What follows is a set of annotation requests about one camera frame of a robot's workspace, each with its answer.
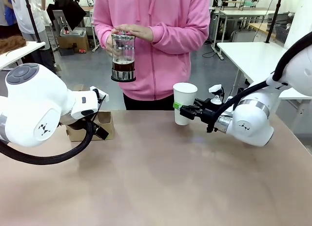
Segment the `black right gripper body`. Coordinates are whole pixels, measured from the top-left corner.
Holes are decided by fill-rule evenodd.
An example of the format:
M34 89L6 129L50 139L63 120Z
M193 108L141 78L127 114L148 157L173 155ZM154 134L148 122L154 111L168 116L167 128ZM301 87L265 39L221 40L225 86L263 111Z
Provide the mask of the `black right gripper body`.
M207 133L212 133L214 131L215 122L213 121L213 116L216 111L221 107L221 105L217 105L211 102L211 98L207 98L207 105L206 107L199 107L199 111L197 116L200 120L206 123L207 126Z

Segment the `person's left hand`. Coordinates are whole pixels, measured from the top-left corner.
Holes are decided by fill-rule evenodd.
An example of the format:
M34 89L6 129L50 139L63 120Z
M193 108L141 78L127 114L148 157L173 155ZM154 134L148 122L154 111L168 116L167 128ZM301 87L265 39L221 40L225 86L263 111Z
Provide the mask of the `person's left hand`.
M150 27L144 27L137 24L121 24L116 26L115 29L121 32L129 33L147 42L152 42L154 39L154 34Z

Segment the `person's right hand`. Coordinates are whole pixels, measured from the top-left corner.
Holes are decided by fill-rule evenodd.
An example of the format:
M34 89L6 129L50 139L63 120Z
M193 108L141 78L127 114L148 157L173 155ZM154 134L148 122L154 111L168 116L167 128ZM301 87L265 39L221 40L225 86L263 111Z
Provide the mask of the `person's right hand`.
M106 44L105 44L105 50L107 52L107 54L109 56L112 56L113 55L113 41L112 41L112 34L114 34L116 32L116 29L113 29L107 39L106 39Z

